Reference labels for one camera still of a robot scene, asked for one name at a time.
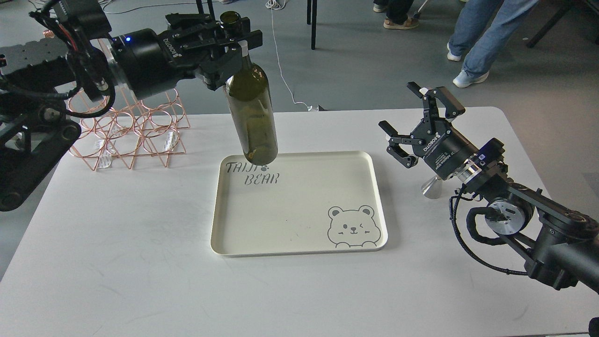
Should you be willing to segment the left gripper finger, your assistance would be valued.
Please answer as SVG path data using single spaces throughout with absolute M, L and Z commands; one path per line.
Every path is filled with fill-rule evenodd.
M 208 14 L 166 16 L 165 47 L 168 50 L 224 50 L 218 41 L 220 26 Z
M 208 89 L 216 90 L 241 70 L 241 42 L 243 41 L 247 43 L 250 50 L 261 47 L 263 32 L 254 30 L 220 40 L 212 37 L 186 42 L 182 45 L 181 51 L 185 60 L 184 67 L 192 70 L 197 78 L 203 78 Z

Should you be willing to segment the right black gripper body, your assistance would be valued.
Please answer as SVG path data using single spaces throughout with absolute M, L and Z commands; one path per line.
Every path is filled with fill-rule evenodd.
M 445 119 L 435 119 L 430 124 L 421 122 L 411 132 L 414 139 L 421 139 L 421 145 L 413 145 L 415 156 L 423 158 L 424 162 L 443 181 L 449 179 L 462 166 L 465 160 L 478 152 L 477 147 L 458 132 Z

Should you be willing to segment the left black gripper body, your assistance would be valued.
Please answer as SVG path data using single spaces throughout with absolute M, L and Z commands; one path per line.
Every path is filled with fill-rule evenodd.
M 193 79 L 207 52 L 180 42 L 172 31 L 156 34 L 142 29 L 111 39 L 111 53 L 122 82 L 138 100 L 174 89 L 179 81 Z

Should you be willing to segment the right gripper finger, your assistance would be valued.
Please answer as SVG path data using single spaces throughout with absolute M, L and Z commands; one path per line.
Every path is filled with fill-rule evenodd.
M 428 89 L 410 81 L 407 83 L 407 87 L 422 100 L 424 117 L 421 123 L 428 134 L 434 134 L 440 130 L 437 127 L 438 123 L 450 124 L 466 112 L 464 105 L 445 86 Z M 438 103 L 445 107 L 445 117 L 440 116 Z
M 390 137 L 388 140 L 387 153 L 392 155 L 399 163 L 406 168 L 415 166 L 418 162 L 418 158 L 425 158 L 426 153 L 424 152 L 425 139 L 418 137 L 417 133 L 421 135 L 421 124 L 410 133 L 409 136 L 398 134 L 397 130 L 388 122 L 380 121 L 378 125 L 380 128 L 387 133 Z M 411 145 L 413 154 L 408 154 L 401 145 Z

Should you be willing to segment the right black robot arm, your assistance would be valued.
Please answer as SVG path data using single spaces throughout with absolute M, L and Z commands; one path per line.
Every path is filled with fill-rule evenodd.
M 409 135 L 401 135 L 387 121 L 379 126 L 389 136 L 387 152 L 404 167 L 422 159 L 435 176 L 422 186 L 433 197 L 433 183 L 460 179 L 462 186 L 450 198 L 451 223 L 456 239 L 477 262 L 507 275 L 514 271 L 493 266 L 466 245 L 457 228 L 457 209 L 464 194 L 486 200 L 466 216 L 472 239 L 490 246 L 509 245 L 525 260 L 524 275 L 561 290 L 582 282 L 595 292 L 599 286 L 598 222 L 564 207 L 541 189 L 516 183 L 507 175 L 504 145 L 496 138 L 477 148 L 452 121 L 466 109 L 445 87 L 424 88 L 411 81 L 407 87 L 423 104 L 423 118 Z

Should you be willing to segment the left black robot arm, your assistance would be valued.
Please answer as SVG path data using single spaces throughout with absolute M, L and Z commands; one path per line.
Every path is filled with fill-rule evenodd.
M 3 212 L 20 207 L 79 138 L 73 117 L 107 113 L 118 85 L 138 99 L 194 78 L 216 90 L 241 69 L 241 41 L 263 44 L 263 33 L 234 11 L 220 19 L 171 14 L 160 34 L 117 37 L 96 0 L 49 0 L 29 15 L 54 37 L 1 49 Z

